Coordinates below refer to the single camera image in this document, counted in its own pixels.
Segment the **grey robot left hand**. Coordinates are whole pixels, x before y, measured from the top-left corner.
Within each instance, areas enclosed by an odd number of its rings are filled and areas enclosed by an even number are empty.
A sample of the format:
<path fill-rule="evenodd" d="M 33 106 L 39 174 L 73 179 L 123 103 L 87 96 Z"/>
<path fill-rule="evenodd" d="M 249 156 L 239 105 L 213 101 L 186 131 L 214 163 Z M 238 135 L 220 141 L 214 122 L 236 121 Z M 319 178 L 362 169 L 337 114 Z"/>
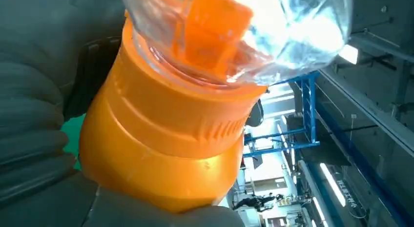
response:
<path fill-rule="evenodd" d="M 227 207 L 173 214 L 74 168 L 62 125 L 85 113 L 114 60 L 122 0 L 0 0 L 3 227 L 241 227 Z M 88 54 L 108 63 L 87 69 Z"/>

